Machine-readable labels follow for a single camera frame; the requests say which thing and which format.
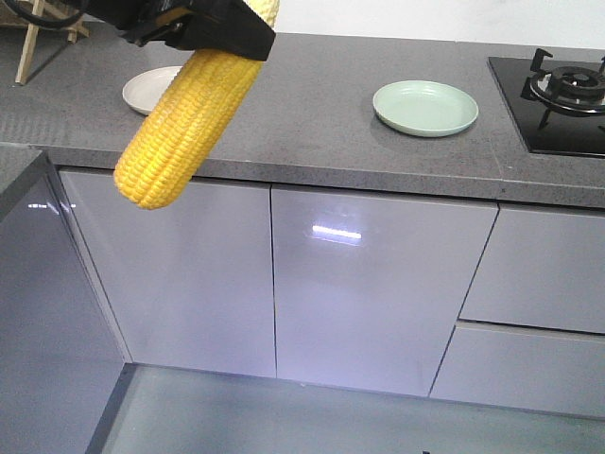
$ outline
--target white cabinet door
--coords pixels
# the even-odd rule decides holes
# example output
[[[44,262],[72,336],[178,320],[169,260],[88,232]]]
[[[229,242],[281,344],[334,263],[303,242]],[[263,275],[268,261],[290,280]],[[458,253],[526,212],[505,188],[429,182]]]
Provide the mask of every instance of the white cabinet door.
[[[278,377],[427,395],[493,204],[271,191]]]
[[[190,183],[166,208],[61,178],[135,362],[275,376],[269,192]]]
[[[0,452],[86,451],[122,366],[42,178],[0,221]]]
[[[431,397],[605,417],[605,339],[457,326]]]
[[[605,333],[605,215],[504,206],[461,317]]]

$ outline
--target countertop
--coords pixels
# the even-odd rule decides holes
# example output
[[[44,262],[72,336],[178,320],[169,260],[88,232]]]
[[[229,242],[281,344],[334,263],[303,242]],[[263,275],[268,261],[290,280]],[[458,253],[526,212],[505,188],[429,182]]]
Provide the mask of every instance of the countertop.
[[[57,166],[111,169],[143,117],[123,85],[186,52],[137,48],[110,26],[66,45],[39,37],[34,75],[14,86],[23,30],[0,29],[0,142],[45,150]],[[198,170],[203,177],[407,194],[605,208],[605,160],[527,149],[487,58],[531,58],[534,47],[278,34],[268,62]],[[550,48],[559,60],[599,61],[603,51]],[[393,131],[372,96],[397,80],[454,85],[479,105],[463,133],[426,139]]]
[[[0,220],[36,183],[49,163],[39,149],[0,145]]]

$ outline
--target white wall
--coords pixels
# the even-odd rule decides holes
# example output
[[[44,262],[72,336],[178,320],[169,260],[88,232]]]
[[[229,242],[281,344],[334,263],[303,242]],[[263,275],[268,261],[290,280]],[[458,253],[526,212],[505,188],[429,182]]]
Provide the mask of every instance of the white wall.
[[[605,0],[281,0],[276,29],[605,49]]]

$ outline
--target black stovetop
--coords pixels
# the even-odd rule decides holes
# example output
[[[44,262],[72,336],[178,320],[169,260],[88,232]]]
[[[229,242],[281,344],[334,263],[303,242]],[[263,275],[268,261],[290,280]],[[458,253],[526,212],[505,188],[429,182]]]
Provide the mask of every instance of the black stovetop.
[[[490,65],[500,85],[519,132],[532,153],[564,154],[605,158],[605,115],[570,116],[550,112],[539,100],[521,97],[528,77],[531,59],[490,57]],[[559,66],[583,66],[598,70],[598,63],[577,61],[544,61],[543,69]]]

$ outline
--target wooden stand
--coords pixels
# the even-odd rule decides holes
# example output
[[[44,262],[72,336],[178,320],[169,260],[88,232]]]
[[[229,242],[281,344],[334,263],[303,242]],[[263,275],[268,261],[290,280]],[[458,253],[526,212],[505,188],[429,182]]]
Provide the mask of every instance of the wooden stand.
[[[46,15],[54,19],[64,19],[69,15],[73,14],[73,10],[63,4],[56,4],[53,0],[22,0],[23,3],[31,5],[32,13],[35,15]],[[8,9],[3,2],[0,1],[0,26],[17,26],[27,27],[26,39],[23,44],[23,51],[21,53],[21,59],[19,61],[19,67],[17,68],[17,76],[15,82],[20,85],[25,85],[27,77],[29,75],[29,67],[33,58],[34,48],[36,46],[36,40],[38,38],[38,26],[30,24],[15,15],[10,9]],[[78,34],[85,37],[90,36],[90,31],[82,25],[80,19],[72,26],[64,28],[67,30],[67,41],[69,43],[75,43],[78,39]]]

